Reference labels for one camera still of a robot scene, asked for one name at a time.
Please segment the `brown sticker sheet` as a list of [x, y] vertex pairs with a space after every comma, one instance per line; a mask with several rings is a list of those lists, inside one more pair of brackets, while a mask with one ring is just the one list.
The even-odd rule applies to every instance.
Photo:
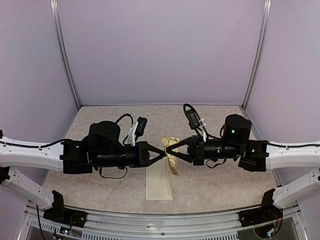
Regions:
[[175, 176], [179, 176], [179, 173], [177, 170], [177, 157], [172, 154], [167, 153], [167, 148], [174, 145], [174, 144], [179, 143], [180, 139], [176, 138], [176, 137], [165, 136], [165, 135], [161, 135], [160, 139], [161, 139], [165, 154], [168, 159], [168, 166], [169, 166], [171, 173]]

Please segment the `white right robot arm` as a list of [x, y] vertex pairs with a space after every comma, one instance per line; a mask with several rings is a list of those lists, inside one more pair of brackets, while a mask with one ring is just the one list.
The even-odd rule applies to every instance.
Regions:
[[277, 143], [266, 140], [250, 140], [252, 122], [238, 114], [225, 118], [221, 138], [208, 139], [194, 135], [166, 148], [173, 155], [195, 166], [203, 166], [205, 160], [239, 160], [238, 167], [249, 172], [265, 172], [280, 168], [311, 170], [295, 181], [272, 189], [264, 194], [264, 203], [256, 210], [256, 218], [266, 222], [276, 208], [283, 209], [320, 188], [320, 143]]

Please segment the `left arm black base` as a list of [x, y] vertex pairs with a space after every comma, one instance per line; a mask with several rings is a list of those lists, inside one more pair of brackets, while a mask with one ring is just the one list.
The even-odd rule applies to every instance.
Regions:
[[70, 227], [84, 228], [88, 213], [65, 207], [63, 195], [56, 190], [52, 194], [53, 202], [49, 209], [44, 210], [43, 218]]

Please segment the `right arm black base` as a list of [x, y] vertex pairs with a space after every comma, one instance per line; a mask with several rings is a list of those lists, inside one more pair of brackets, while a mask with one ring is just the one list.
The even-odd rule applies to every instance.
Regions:
[[273, 193], [275, 190], [275, 188], [272, 188], [263, 194], [259, 207], [238, 213], [242, 227], [259, 225], [283, 217], [283, 210], [274, 205]]

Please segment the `cream paper envelope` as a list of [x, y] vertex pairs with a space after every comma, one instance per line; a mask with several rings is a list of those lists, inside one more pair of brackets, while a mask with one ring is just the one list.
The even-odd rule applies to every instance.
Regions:
[[172, 173], [166, 159], [146, 168], [145, 199], [147, 201], [173, 200]]

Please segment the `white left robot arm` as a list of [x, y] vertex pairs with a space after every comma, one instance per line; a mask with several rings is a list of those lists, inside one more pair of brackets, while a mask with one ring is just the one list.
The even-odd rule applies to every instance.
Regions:
[[18, 172], [17, 167], [39, 168], [66, 175], [92, 174], [102, 168], [146, 168], [165, 157], [165, 152], [146, 141], [123, 145], [120, 126], [112, 121], [93, 123], [82, 140], [52, 143], [16, 141], [0, 137], [0, 183], [22, 193], [38, 208], [63, 223], [70, 218], [63, 196], [47, 191]]

